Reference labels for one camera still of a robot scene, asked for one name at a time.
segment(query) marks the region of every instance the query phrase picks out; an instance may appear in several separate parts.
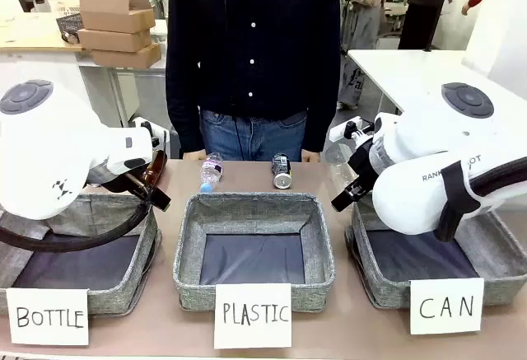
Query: black circular top cap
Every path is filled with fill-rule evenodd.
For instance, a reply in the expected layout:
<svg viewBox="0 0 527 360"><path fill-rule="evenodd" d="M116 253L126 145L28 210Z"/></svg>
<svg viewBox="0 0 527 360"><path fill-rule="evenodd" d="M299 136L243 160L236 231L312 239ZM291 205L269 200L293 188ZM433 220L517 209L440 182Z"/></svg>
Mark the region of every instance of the black circular top cap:
<svg viewBox="0 0 527 360"><path fill-rule="evenodd" d="M444 84L443 98L453 109L473 119L486 119L494 114L490 98L475 86L462 82Z"/></svg>
<svg viewBox="0 0 527 360"><path fill-rule="evenodd" d="M29 80L15 85L0 100L0 112L19 115L44 103L53 92L53 84L45 80Z"/></svg>

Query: jeans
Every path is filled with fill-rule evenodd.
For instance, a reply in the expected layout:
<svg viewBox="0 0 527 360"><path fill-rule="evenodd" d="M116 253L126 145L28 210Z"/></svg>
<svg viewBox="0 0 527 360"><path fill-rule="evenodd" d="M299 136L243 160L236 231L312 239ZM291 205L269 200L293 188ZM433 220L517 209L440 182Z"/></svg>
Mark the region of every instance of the jeans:
<svg viewBox="0 0 527 360"><path fill-rule="evenodd" d="M227 161L271 161L277 152L301 161L306 118L307 112L302 111L277 121L237 118L235 124L229 115L202 110L201 132L207 153L219 152Z"/></svg>

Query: plastic water bottle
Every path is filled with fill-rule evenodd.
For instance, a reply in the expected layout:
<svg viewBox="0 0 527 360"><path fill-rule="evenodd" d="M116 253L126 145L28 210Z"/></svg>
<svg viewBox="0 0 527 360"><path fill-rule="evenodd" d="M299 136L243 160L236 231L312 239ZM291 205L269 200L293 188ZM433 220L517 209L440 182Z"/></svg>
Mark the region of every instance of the plastic water bottle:
<svg viewBox="0 0 527 360"><path fill-rule="evenodd" d="M223 158L219 152L212 152L201 166L201 188L202 193L211 193L220 181L223 173Z"/></svg>

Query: bottle cap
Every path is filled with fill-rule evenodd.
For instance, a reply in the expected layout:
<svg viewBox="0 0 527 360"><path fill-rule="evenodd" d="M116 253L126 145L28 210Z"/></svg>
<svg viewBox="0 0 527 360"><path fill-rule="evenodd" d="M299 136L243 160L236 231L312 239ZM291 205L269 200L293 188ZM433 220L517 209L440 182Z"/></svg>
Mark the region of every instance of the bottle cap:
<svg viewBox="0 0 527 360"><path fill-rule="evenodd" d="M202 193L211 193L214 190L210 183L203 183L199 189Z"/></svg>

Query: crushed plastic bottle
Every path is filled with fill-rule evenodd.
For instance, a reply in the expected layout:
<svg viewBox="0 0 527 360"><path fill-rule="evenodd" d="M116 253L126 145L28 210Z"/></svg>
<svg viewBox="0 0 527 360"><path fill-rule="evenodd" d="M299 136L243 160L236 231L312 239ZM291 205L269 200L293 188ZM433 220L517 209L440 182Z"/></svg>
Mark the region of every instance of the crushed plastic bottle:
<svg viewBox="0 0 527 360"><path fill-rule="evenodd" d="M223 158L219 152L212 152L201 166L201 188L202 193L211 193L216 188L223 173Z"/></svg>
<svg viewBox="0 0 527 360"><path fill-rule="evenodd" d="M345 143L335 143L326 151L325 159L329 162L331 177L330 196L339 195L357 177L347 164L352 154L352 149Z"/></svg>

